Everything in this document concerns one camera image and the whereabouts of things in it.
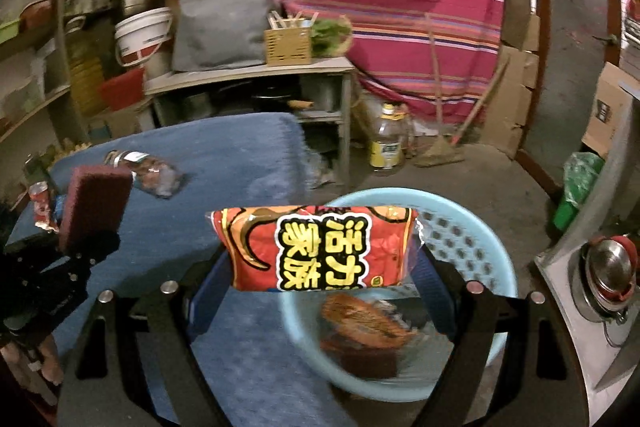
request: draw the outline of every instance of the table leg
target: table leg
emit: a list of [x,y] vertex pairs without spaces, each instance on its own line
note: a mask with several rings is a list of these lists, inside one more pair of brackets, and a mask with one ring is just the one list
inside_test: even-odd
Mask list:
[[344,192],[350,189],[349,163],[351,155],[351,83],[354,73],[342,76],[342,119],[340,120],[340,183]]

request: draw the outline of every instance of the gray bag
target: gray bag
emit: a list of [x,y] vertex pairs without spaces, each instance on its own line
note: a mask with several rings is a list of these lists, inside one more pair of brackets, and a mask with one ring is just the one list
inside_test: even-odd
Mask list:
[[180,0],[174,71],[264,64],[264,31],[273,0]]

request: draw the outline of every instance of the bucket handle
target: bucket handle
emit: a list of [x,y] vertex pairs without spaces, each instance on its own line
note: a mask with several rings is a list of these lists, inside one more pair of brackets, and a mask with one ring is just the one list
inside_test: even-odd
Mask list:
[[[166,34],[168,35],[171,32],[171,26],[174,24],[174,18],[171,17],[171,20],[169,20],[169,27],[166,30]],[[122,57],[120,56],[120,49],[118,47],[118,42],[116,41],[116,61],[119,65],[121,65],[121,67],[123,68],[133,68],[136,66],[141,66],[142,64],[144,64],[146,61],[148,61],[151,57],[153,57],[156,54],[156,51],[158,51],[160,49],[160,46],[162,46],[166,41],[160,41],[158,42],[158,44],[156,44],[155,49],[149,53],[146,57],[140,57],[137,58],[136,60],[134,60],[133,62],[127,62],[126,64],[123,64],[122,62]]]

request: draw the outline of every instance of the red bowl on shelf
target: red bowl on shelf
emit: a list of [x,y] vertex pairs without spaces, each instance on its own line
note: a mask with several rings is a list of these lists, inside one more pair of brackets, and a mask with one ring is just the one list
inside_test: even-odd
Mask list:
[[112,111],[140,102],[145,97],[143,68],[127,71],[107,80],[99,88],[100,96]]

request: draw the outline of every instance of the blue tablecloth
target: blue tablecloth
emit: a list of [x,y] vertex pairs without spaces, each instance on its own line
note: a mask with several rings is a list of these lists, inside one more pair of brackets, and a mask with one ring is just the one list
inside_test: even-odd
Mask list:
[[[210,118],[114,140],[57,163],[52,175],[64,191],[72,168],[100,163],[112,149],[161,156],[188,176],[170,200],[134,189],[120,227],[120,249],[92,269],[87,299],[54,332],[63,360],[73,348],[95,296],[105,288],[140,296],[180,279],[218,246],[205,219],[227,206],[305,203],[302,131],[288,114]],[[18,220],[9,243],[33,233],[32,209]],[[140,335],[140,351],[158,413],[176,421],[159,371]],[[240,427],[355,425],[328,384],[306,367],[280,322],[277,294],[230,289],[193,352],[234,425]]]

